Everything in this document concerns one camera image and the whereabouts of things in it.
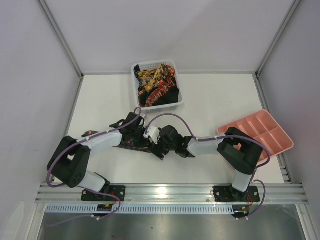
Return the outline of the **dark floral paisley tie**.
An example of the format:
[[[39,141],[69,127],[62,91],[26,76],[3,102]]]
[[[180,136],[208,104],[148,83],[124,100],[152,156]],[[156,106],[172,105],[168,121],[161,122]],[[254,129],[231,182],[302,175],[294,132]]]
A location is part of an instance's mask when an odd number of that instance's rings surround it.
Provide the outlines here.
[[[85,143],[91,149],[91,153],[105,151],[108,148],[121,148],[126,150],[150,153],[155,155],[160,160],[163,160],[165,155],[169,153],[160,143],[155,144],[144,137],[144,129],[127,131],[125,129],[116,130],[110,128],[106,131],[87,131],[81,137],[89,139]]]

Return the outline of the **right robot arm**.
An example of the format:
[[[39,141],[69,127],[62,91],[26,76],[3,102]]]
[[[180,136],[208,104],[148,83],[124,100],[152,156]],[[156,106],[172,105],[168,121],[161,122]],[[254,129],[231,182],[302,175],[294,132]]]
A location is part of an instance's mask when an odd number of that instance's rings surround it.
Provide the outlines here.
[[[163,160],[169,152],[182,158],[202,155],[221,155],[235,170],[233,181],[226,191],[231,200],[242,202],[255,173],[263,146],[235,127],[220,136],[197,138],[182,136],[171,125],[163,128],[150,126],[143,137],[150,141],[149,151]]]

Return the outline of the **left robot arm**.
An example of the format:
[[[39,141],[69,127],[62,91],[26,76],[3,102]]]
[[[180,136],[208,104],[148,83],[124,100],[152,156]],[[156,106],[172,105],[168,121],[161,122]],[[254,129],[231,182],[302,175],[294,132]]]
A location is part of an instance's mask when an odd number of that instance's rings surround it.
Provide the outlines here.
[[[65,136],[47,165],[46,183],[51,188],[68,186],[100,192],[107,180],[88,170],[90,158],[104,150],[121,147],[128,142],[139,142],[144,128],[142,113],[130,112],[126,119],[110,125],[105,131],[75,139]]]

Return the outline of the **white perforated plastic basket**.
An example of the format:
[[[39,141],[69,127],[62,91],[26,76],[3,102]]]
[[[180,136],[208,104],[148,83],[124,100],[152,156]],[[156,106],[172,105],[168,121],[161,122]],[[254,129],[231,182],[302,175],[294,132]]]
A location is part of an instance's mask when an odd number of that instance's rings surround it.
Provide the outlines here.
[[[145,113],[174,110],[184,103],[181,79],[173,60],[135,63],[131,76],[134,102]]]

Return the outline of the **black tie in basket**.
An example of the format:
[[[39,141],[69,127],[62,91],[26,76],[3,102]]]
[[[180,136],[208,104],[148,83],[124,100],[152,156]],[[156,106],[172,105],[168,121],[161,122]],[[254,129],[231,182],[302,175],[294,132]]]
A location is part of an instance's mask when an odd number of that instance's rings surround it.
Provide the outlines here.
[[[171,86],[161,93],[159,102],[161,105],[174,104],[179,101],[180,90],[176,86]]]

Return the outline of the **red multicolour patterned tie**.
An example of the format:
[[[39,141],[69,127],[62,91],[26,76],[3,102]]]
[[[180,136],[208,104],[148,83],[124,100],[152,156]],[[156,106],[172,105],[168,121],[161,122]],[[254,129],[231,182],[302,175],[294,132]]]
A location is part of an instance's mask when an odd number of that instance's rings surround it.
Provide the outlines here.
[[[156,86],[150,91],[146,92],[146,99],[145,99],[145,107],[153,107],[153,106],[160,106],[159,99],[162,96],[162,93],[170,88],[170,87],[178,87],[177,80],[175,77],[175,69],[166,64],[159,64],[160,65],[160,75],[156,79]]]

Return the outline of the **yellow patterned tie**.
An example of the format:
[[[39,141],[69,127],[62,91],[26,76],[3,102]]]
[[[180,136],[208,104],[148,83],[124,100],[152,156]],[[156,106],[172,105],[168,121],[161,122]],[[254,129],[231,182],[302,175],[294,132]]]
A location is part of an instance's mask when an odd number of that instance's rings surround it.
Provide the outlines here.
[[[161,65],[151,70],[140,70],[135,73],[135,77],[139,82],[138,90],[140,92],[150,92],[157,84],[157,78],[160,75]]]

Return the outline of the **pink divided organiser tray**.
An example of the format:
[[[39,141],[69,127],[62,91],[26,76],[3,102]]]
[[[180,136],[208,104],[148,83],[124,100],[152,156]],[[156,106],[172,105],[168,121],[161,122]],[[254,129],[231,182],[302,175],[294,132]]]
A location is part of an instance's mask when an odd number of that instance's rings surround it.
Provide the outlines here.
[[[223,134],[231,127],[239,129],[260,142],[270,152],[271,157],[282,154],[294,147],[293,140],[273,116],[264,109],[221,125],[217,129],[217,133]]]

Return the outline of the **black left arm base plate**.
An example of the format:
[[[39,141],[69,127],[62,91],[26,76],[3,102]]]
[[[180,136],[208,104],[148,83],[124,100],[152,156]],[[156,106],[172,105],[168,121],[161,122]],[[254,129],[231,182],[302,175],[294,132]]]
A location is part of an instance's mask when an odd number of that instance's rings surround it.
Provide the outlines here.
[[[84,202],[114,202],[125,200],[125,185],[108,185],[103,187],[100,192],[84,189],[81,194],[81,200]]]

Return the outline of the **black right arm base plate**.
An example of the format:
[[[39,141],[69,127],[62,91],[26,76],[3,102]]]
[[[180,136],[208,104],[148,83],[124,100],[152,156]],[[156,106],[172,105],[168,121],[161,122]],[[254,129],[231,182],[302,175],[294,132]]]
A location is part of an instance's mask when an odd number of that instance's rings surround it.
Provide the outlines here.
[[[260,195],[256,186],[249,186],[245,192],[236,190],[231,185],[216,185],[213,187],[213,196],[218,203],[227,202],[246,202],[250,201],[257,203],[259,202]]]

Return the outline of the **aluminium front rail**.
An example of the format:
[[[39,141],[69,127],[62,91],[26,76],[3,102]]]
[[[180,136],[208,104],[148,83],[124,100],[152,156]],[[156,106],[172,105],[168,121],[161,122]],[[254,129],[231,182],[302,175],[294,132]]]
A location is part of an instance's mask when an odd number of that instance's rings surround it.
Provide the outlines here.
[[[204,204],[214,203],[213,184],[126,184],[125,203],[135,204]],[[265,204],[308,203],[302,184],[265,184],[254,183],[260,196],[265,193]],[[41,184],[35,198],[36,203],[79,203],[83,189],[61,186],[51,188]]]

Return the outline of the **left aluminium frame post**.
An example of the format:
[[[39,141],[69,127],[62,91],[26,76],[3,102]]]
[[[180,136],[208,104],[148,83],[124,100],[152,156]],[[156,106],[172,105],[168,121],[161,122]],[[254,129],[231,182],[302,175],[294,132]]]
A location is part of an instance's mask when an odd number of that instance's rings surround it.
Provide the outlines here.
[[[76,75],[80,80],[83,79],[84,74],[72,52],[72,49],[70,48],[70,45],[68,44],[53,12],[51,11],[48,3],[46,0],[36,0],[40,10],[42,11],[46,21],[48,22],[54,36],[56,37],[60,47],[62,48],[66,58],[70,62],[73,70],[75,71]]]

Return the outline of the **aluminium frame post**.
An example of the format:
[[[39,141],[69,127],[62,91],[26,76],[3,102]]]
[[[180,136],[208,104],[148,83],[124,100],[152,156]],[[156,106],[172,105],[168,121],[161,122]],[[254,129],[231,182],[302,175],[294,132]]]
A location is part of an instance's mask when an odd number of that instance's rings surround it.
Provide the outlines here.
[[[269,59],[271,58],[274,50],[276,49],[278,43],[280,42],[281,38],[284,36],[285,31],[287,30],[289,24],[291,23],[291,21],[293,20],[298,8],[300,7],[301,3],[303,2],[303,0],[294,0],[292,2],[292,4],[290,5],[287,13],[285,14],[285,17],[283,19],[283,21],[281,22],[279,29],[277,30],[269,48],[267,49],[266,54],[264,55],[261,63],[259,64],[255,75],[257,78],[260,77],[260,75],[262,74],[265,66],[267,65]]]
[[[51,11],[48,3],[46,0],[36,0],[40,10],[42,11],[46,21],[48,22],[54,36],[56,37],[60,47],[62,48],[66,58],[70,62],[73,70],[75,71],[76,75],[80,80],[83,79],[84,74],[72,52],[72,49],[70,48],[70,45],[68,44],[53,12]]]

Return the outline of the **right aluminium frame post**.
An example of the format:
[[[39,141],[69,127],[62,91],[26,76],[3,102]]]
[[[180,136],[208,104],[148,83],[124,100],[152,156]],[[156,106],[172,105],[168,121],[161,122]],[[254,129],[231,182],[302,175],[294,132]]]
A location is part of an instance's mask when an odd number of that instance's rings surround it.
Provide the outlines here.
[[[271,58],[274,50],[276,49],[278,43],[280,42],[281,38],[284,36],[285,31],[287,30],[289,24],[291,23],[291,21],[293,20],[298,8],[300,7],[301,3],[303,2],[303,0],[294,0],[292,2],[292,4],[290,5],[287,13],[285,14],[285,17],[283,19],[283,21],[281,22],[279,29],[277,30],[269,48],[267,49],[266,54],[264,55],[261,63],[259,64],[255,75],[257,78],[260,77],[260,75],[262,74],[265,66],[267,65],[269,59]]]

